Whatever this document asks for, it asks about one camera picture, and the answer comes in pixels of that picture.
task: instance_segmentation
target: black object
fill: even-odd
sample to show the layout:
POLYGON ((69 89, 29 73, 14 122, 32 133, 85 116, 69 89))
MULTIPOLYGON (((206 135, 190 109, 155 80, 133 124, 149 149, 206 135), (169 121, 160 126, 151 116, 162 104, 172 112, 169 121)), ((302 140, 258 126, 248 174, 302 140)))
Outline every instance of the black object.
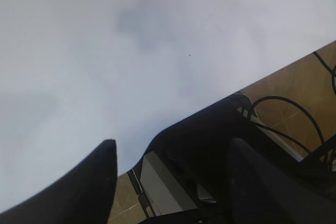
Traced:
POLYGON ((103 141, 64 177, 0 215, 1 224, 106 224, 117 182, 114 140, 103 141))
POLYGON ((335 78, 336 78, 336 66, 331 69, 325 61, 321 58, 321 56, 317 52, 313 52, 313 54, 316 56, 316 58, 321 62, 321 64, 324 66, 325 69, 331 74, 331 84, 332 84, 332 90, 336 94, 336 85, 335 85, 335 78))
MULTIPOLYGON (((288 98, 285 98, 285 97, 279 97, 279 96, 272 95, 272 96, 268 96, 268 97, 262 97, 262 98, 258 99, 257 101, 255 101, 255 102, 252 104, 252 106, 251 106, 251 108, 250 108, 250 110, 248 111, 248 114, 247 114, 247 120, 248 120, 249 123, 253 123, 254 125, 256 125, 256 126, 258 126, 258 127, 262 127, 262 128, 264 128, 264 129, 266 129, 266 130, 269 130, 269 131, 272 131, 272 132, 274 132, 274 133, 276 133, 276 134, 279 134, 279 135, 281 135, 281 136, 287 138, 288 140, 291 140, 293 143, 297 144, 298 146, 300 146, 300 147, 301 147, 302 149, 304 149, 308 154, 311 153, 311 151, 310 151, 308 148, 306 148, 303 144, 301 144, 299 141, 293 139, 292 137, 287 136, 287 135, 285 135, 285 134, 283 134, 283 133, 281 133, 281 132, 279 132, 279 131, 277 131, 277 130, 274 130, 274 129, 270 128, 270 127, 267 127, 267 126, 265 126, 265 125, 262 125, 262 124, 255 123, 255 122, 252 122, 252 121, 251 121, 251 115, 252 115, 252 112, 254 111, 254 108, 255 108, 258 104, 260 104, 261 102, 264 102, 264 101, 267 101, 267 100, 280 100, 280 101, 285 101, 285 102, 288 102, 288 103, 292 104, 293 106, 297 107, 300 111, 302 111, 302 112, 309 118, 309 120, 310 120, 310 121, 312 122, 312 124, 314 125, 314 127, 315 127, 315 129, 316 129, 316 131, 317 131, 317 133, 318 133, 318 135, 319 135, 321 144, 324 143, 323 134, 322 134, 322 132, 321 132, 321 130, 320 130, 320 127, 318 126, 317 122, 315 121, 315 119, 308 113, 308 111, 307 111, 304 107, 300 106, 300 105, 297 104, 296 102, 294 102, 294 101, 292 101, 292 100, 290 100, 290 99, 288 99, 288 98)), ((325 157, 324 157, 324 161, 327 162, 327 159, 328 159, 328 156, 327 156, 327 154, 326 154, 325 157)))
POLYGON ((232 139, 227 158, 235 223, 336 223, 334 201, 278 169, 245 141, 232 139))

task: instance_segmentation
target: white tabletop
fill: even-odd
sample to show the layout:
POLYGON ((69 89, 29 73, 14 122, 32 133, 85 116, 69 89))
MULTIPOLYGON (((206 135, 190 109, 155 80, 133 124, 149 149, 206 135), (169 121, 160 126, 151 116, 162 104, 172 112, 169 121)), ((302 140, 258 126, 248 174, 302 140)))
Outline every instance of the white tabletop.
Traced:
POLYGON ((336 0, 0 0, 0 212, 336 39, 336 0))

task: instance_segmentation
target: tiled floor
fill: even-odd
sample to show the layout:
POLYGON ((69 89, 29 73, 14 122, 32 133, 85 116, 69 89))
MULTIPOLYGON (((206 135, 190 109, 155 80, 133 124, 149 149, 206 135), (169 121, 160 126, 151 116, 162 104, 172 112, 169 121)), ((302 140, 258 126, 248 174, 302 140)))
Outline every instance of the tiled floor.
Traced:
POLYGON ((108 224, 137 224, 146 218, 127 174, 118 177, 108 224))
MULTIPOLYGON (((318 50, 325 62, 336 65, 336 42, 318 50)), ((336 133, 336 96, 331 86, 331 75, 313 54, 271 74, 241 90, 254 102, 267 95, 289 98, 315 118, 324 138, 336 133)), ((318 135, 308 118, 293 105, 282 101, 265 101, 256 108, 266 125, 288 134, 310 150, 320 145, 318 135)), ((300 147, 285 139, 302 156, 300 147)), ((108 224, 136 224, 145 219, 137 195, 126 174, 118 178, 113 208, 108 224)))

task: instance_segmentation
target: tile grout line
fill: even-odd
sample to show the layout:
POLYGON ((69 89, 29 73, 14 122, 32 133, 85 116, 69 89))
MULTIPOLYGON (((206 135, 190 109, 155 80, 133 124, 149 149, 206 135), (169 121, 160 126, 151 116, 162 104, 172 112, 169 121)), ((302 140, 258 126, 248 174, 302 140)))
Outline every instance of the tile grout line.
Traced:
POLYGON ((140 203, 136 203, 134 206, 131 206, 130 208, 126 209, 125 211, 121 209, 121 213, 119 213, 119 214, 113 216, 112 218, 109 218, 108 220, 112 220, 112 219, 114 219, 115 217, 124 214, 125 212, 127 212, 127 211, 130 210, 130 209, 132 209, 133 207, 135 207, 135 206, 138 205, 138 204, 140 204, 140 203))

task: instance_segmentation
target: black cable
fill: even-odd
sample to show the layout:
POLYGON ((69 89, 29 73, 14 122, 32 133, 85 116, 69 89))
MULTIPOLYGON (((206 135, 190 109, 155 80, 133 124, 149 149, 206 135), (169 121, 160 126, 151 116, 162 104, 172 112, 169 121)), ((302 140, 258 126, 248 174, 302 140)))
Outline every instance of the black cable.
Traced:
MULTIPOLYGON (((335 75, 336 75, 336 66, 331 69, 326 62, 322 59, 322 57, 315 51, 313 52, 313 54, 316 56, 316 58, 321 62, 321 64, 324 66, 325 69, 327 69, 327 71, 329 73, 331 73, 331 85, 332 85, 332 90, 334 91, 334 94, 336 94, 336 86, 335 86, 335 75)), ((329 167, 332 167, 332 162, 333 160, 336 158, 336 149, 332 150, 332 154, 330 156, 330 160, 328 163, 329 167)))
POLYGON ((336 66, 332 70, 332 74, 331 74, 331 84, 332 84, 332 89, 334 90, 334 94, 336 94, 336 86, 335 86, 335 77, 336 76, 335 75, 336 75, 336 66))
POLYGON ((332 74, 333 73, 332 69, 325 63, 325 61, 321 58, 321 56, 317 52, 313 52, 313 54, 322 63, 322 65, 325 67, 325 69, 327 69, 328 72, 332 74))
MULTIPOLYGON (((301 110, 301 111, 302 111, 302 112, 303 112, 303 113, 310 119, 310 121, 311 121, 312 124, 314 125, 314 127, 315 127, 315 129, 316 129, 316 131, 317 131, 317 133, 318 133, 318 135, 319 135, 319 138, 320 138, 321 143, 322 143, 322 144, 324 143, 323 134, 322 134, 322 132, 321 132, 321 130, 320 130, 320 128, 319 128, 317 122, 315 121, 315 119, 308 113, 307 110, 305 110, 305 108, 303 108, 302 106, 300 106, 300 105, 297 104, 296 102, 294 102, 294 101, 292 101, 292 100, 290 100, 290 99, 288 99, 288 98, 285 98, 285 97, 279 97, 279 96, 273 95, 273 96, 263 97, 263 98, 260 98, 260 99, 258 99, 257 101, 255 101, 255 102, 252 104, 251 108, 249 109, 249 111, 248 111, 248 113, 247 113, 247 120, 248 120, 248 122, 251 122, 252 111, 255 109, 255 107, 256 107, 259 103, 264 102, 264 101, 267 101, 267 100, 281 100, 281 101, 285 101, 285 102, 288 102, 288 103, 294 105, 294 106, 297 107, 299 110, 301 110)), ((256 122, 251 122, 251 123, 257 125, 258 127, 262 127, 262 128, 264 128, 264 129, 267 129, 267 130, 270 130, 270 129, 271 129, 271 128, 269 128, 269 127, 266 127, 266 126, 264 126, 264 125, 262 125, 262 124, 259 124, 259 123, 256 123, 256 122)), ((311 153, 310 150, 308 150, 305 146, 303 146, 301 143, 299 143, 298 141, 296 141, 296 140, 293 139, 292 137, 287 136, 286 134, 283 134, 283 133, 281 133, 281 134, 279 134, 279 135, 281 135, 281 136, 283 136, 283 137, 286 137, 287 139, 291 140, 291 141, 294 142, 295 144, 299 145, 301 148, 303 148, 303 149, 304 149, 306 152, 308 152, 309 154, 311 153)), ((327 161, 328 161, 328 155, 325 154, 323 162, 326 163, 327 161)))
POLYGON ((254 124, 254 125, 256 125, 256 126, 258 126, 258 127, 260 127, 260 128, 264 128, 264 129, 272 131, 272 132, 274 132, 274 133, 276 133, 276 134, 278 134, 280 136, 283 136, 283 137, 287 138, 288 140, 291 140, 293 143, 299 145, 308 154, 311 154, 311 151, 307 147, 305 147, 303 144, 301 144, 299 141, 295 140, 294 138, 286 135, 285 133, 283 133, 281 131, 274 130, 274 129, 270 128, 270 127, 267 127, 265 125, 262 125, 262 124, 259 124, 259 123, 256 123, 256 122, 251 122, 251 123, 254 124))

